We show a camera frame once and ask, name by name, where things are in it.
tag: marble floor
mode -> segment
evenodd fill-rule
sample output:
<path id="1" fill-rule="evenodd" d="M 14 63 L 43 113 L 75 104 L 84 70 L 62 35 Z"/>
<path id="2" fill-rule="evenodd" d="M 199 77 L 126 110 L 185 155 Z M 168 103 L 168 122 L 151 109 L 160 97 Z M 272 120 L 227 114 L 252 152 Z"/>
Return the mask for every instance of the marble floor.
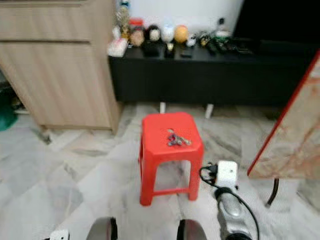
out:
<path id="1" fill-rule="evenodd" d="M 260 239 L 320 239 L 320 214 L 313 201 L 297 194 L 299 180 L 280 180 L 279 194 L 267 209 L 272 179 L 246 176 L 275 120 L 247 107 L 216 108 L 211 119 L 204 118 L 201 106 L 169 104 L 167 111 L 193 115 L 205 144 L 203 164 L 239 164 L 238 194 L 258 219 Z M 0 239 L 42 240 L 56 229 L 68 229 L 71 240 L 85 240 L 96 218 L 113 216 L 121 240 L 174 240 L 181 219 L 197 220 L 209 240 L 219 240 L 217 203 L 203 182 L 196 201 L 176 194 L 155 197 L 150 207 L 139 204 L 141 122 L 157 112 L 154 104 L 127 105 L 116 135 L 55 130 L 49 144 L 27 115 L 0 132 Z M 181 170 L 188 166 L 182 167 L 174 162 L 161 165 L 156 188 L 186 184 L 188 171 Z M 255 236 L 253 221 L 249 216 L 245 221 Z"/>

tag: cabinet door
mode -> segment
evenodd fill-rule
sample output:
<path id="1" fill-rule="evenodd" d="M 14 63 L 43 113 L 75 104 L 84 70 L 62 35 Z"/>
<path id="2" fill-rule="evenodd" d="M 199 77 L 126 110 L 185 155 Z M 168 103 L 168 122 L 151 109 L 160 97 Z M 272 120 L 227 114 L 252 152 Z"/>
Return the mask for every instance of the cabinet door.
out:
<path id="1" fill-rule="evenodd" d="M 110 127 L 104 79 L 90 44 L 3 42 L 0 66 L 39 124 Z"/>

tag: red plastic stool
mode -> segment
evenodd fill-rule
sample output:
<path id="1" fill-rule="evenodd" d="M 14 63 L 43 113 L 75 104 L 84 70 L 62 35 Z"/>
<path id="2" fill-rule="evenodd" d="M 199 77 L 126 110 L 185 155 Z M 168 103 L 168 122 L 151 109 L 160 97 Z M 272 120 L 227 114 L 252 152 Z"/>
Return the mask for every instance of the red plastic stool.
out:
<path id="1" fill-rule="evenodd" d="M 191 145 L 168 146 L 172 129 L 175 134 L 191 141 Z M 202 165 L 204 145 L 192 116 L 185 112 L 150 114 L 142 120 L 140 142 L 141 192 L 140 203 L 149 206 L 153 196 L 188 193 L 189 200 L 198 197 L 199 169 Z M 154 191 L 157 167 L 163 162 L 188 160 L 191 163 L 189 187 Z"/>

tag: cabinet leg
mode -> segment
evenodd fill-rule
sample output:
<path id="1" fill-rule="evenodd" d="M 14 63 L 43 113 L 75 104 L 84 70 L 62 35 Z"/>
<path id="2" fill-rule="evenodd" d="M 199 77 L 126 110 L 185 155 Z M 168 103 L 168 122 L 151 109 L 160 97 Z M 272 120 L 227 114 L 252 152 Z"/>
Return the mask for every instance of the cabinet leg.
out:
<path id="1" fill-rule="evenodd" d="M 160 102 L 160 113 L 165 114 L 166 113 L 166 103 L 165 102 Z"/>
<path id="2" fill-rule="evenodd" d="M 205 110 L 205 118 L 209 119 L 211 117 L 212 111 L 214 110 L 213 104 L 208 104 Z"/>

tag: black tv stand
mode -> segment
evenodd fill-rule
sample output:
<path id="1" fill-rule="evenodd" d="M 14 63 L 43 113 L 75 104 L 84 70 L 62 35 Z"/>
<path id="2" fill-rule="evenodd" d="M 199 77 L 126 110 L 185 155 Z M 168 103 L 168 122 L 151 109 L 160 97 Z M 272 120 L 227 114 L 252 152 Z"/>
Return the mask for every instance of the black tv stand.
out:
<path id="1" fill-rule="evenodd" d="M 196 45 L 191 58 L 145 57 L 141 48 L 109 57 L 118 101 L 284 106 L 311 56 L 215 54 Z"/>

